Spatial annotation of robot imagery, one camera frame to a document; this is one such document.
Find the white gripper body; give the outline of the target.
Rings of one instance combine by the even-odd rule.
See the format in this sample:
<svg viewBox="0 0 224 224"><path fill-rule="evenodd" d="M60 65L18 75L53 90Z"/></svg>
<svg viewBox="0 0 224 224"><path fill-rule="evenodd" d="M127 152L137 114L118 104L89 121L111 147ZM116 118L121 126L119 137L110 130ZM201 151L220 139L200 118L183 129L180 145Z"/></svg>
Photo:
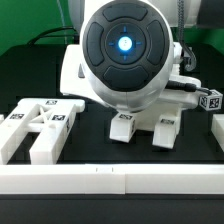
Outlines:
<svg viewBox="0 0 224 224"><path fill-rule="evenodd" d="M194 109L198 105L198 92L160 90L158 86L149 86L133 92L111 90L97 78L88 76L80 56L81 48L78 45L67 47L61 70L60 92L63 95L91 99L115 109L117 114L133 115L136 130L154 131L161 115L177 116L181 122L182 111Z"/></svg>

